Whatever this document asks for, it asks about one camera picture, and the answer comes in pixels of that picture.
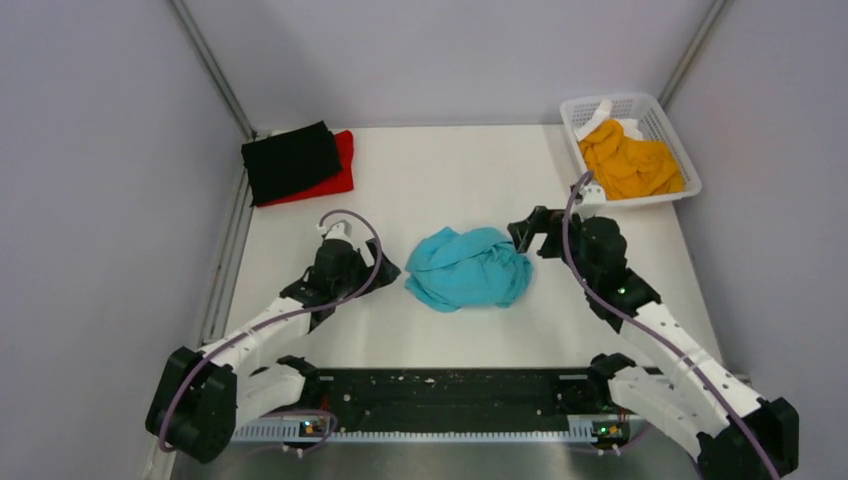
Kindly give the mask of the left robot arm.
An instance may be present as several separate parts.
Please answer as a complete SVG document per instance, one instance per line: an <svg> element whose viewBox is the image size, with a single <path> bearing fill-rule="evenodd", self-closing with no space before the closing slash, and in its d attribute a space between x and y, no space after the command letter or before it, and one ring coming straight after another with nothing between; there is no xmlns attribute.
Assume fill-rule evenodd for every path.
<svg viewBox="0 0 848 480"><path fill-rule="evenodd" d="M365 243L374 262L345 234L324 236L312 266L241 329L201 350L180 347L168 357L145 419L146 430L206 464L235 431L283 406L308 413L319 404L317 369L285 353L337 306L393 283L399 268L380 241Z"/></svg>

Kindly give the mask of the cyan t-shirt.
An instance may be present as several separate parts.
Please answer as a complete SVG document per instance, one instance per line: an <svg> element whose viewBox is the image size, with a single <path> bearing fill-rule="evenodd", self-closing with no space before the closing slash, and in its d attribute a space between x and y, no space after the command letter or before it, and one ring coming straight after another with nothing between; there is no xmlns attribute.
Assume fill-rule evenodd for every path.
<svg viewBox="0 0 848 480"><path fill-rule="evenodd" d="M528 290L532 262L493 227L459 233L450 227L421 240L404 267L404 287L441 313L463 308L508 308Z"/></svg>

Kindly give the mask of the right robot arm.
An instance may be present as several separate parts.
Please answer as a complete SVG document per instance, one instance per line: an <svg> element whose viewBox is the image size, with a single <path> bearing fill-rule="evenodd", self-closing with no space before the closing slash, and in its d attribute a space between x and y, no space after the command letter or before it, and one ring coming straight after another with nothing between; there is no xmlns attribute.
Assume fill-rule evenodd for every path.
<svg viewBox="0 0 848 480"><path fill-rule="evenodd" d="M798 469L797 410L757 393L685 331L629 266L615 220L537 206L507 230L520 253L544 235L538 255L562 260L593 313L666 377L657 380L623 354L598 355L586 385L594 409L640 415L685 450L704 479L783 479Z"/></svg>

